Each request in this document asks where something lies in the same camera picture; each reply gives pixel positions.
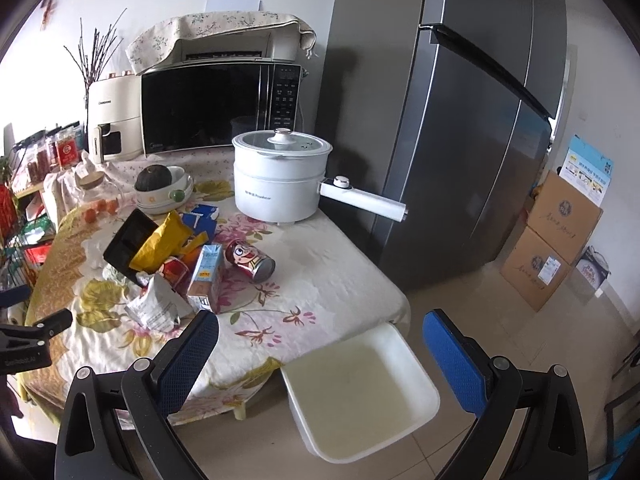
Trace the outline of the grey white snack wrapper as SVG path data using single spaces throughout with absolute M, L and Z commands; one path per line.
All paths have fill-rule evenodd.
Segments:
M 160 274 L 153 274 L 144 292 L 128 302 L 125 312 L 147 330 L 170 333 L 184 318 L 194 315 L 190 304 Z

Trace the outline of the blue brown milk carton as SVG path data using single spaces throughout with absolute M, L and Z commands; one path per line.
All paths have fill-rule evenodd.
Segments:
M 220 311 L 219 293 L 222 274 L 224 274 L 224 248 L 217 243 L 204 245 L 186 290 L 186 300 L 194 310 L 209 310 L 214 313 Z

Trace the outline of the red cartoon can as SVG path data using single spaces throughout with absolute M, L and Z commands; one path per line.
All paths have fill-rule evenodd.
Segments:
M 227 245 L 224 255 L 228 263 L 242 271 L 254 283 L 267 281 L 276 270 L 273 258 L 244 240 L 232 240 Z
M 189 267 L 181 259 L 171 256 L 160 265 L 157 273 L 177 290 L 189 276 Z

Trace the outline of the yellow snack bag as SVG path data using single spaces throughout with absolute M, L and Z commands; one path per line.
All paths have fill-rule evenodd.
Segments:
M 190 254 L 208 240 L 206 232 L 195 234 L 175 211 L 171 211 L 143 243 L 131 259 L 129 267 L 136 272 L 155 273 L 169 257 Z

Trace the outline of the blue cardboard snack box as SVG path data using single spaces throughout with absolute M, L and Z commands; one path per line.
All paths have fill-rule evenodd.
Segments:
M 198 203 L 180 214 L 182 223 L 192 230 L 194 236 L 205 234 L 209 242 L 215 238 L 218 217 L 219 208 L 210 203 Z

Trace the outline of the orange peel piece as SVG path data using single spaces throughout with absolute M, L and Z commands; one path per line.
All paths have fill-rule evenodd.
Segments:
M 200 256 L 201 250 L 202 250 L 202 246 L 198 246 L 197 248 L 191 250 L 190 252 L 182 256 L 181 261 L 190 269 L 193 269 L 196 263 L 198 262 L 198 257 Z

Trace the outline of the glass jar with lid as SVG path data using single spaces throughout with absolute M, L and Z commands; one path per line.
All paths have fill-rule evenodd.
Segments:
M 93 171 L 85 177 L 75 176 L 75 185 L 82 218 L 86 223 L 96 223 L 101 214 L 117 214 L 122 192 L 104 171 Z

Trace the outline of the lower cardboard box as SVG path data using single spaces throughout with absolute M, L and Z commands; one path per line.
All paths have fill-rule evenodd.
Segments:
M 539 311 L 570 273 L 567 263 L 529 226 L 524 228 L 500 274 L 529 307 Z

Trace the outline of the red white package on floor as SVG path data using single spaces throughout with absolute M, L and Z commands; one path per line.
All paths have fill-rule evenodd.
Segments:
M 601 288 L 611 274 L 608 262 L 593 246 L 587 246 L 576 263 L 577 271 L 594 289 Z

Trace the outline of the white bowl with fruit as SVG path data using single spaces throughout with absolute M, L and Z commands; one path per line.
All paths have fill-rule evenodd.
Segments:
M 183 206 L 190 200 L 194 189 L 194 180 L 180 166 L 168 166 L 171 184 L 154 191 L 137 191 L 134 204 L 149 216 L 166 214 Z

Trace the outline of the cream air fryer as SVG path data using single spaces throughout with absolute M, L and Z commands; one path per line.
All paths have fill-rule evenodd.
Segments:
M 140 76 L 127 70 L 91 85 L 88 145 L 93 162 L 130 160 L 143 152 Z

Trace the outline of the dried branch decoration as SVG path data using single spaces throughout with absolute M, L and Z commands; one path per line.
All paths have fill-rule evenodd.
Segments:
M 114 23 L 108 25 L 106 32 L 100 32 L 97 28 L 93 29 L 88 46 L 85 42 L 84 22 L 80 18 L 76 50 L 64 47 L 81 73 L 85 90 L 85 110 L 89 110 L 91 86 L 100 79 L 107 63 L 111 61 L 114 53 L 122 44 L 122 38 L 118 36 L 118 24 L 126 11 L 127 9 L 124 9 L 119 13 Z

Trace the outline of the floral dust cover cloth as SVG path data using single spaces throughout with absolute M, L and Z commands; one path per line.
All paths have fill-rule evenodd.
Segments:
M 160 21 L 126 47 L 132 70 L 142 74 L 194 58 L 266 58 L 291 61 L 299 51 L 311 56 L 316 32 L 293 14 L 269 11 L 215 11 Z

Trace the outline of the white electric cooking pot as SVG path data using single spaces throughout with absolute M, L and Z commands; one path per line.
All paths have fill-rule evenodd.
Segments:
M 232 139 L 235 206 L 267 223 L 310 218 L 322 197 L 404 221 L 407 206 L 354 188 L 348 177 L 326 175 L 333 146 L 309 133 L 287 128 L 244 132 Z

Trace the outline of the dark grey refrigerator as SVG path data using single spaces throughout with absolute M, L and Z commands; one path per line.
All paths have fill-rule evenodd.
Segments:
M 316 124 L 331 174 L 407 206 L 326 213 L 402 290 L 494 260 L 544 162 L 565 0 L 334 0 Z

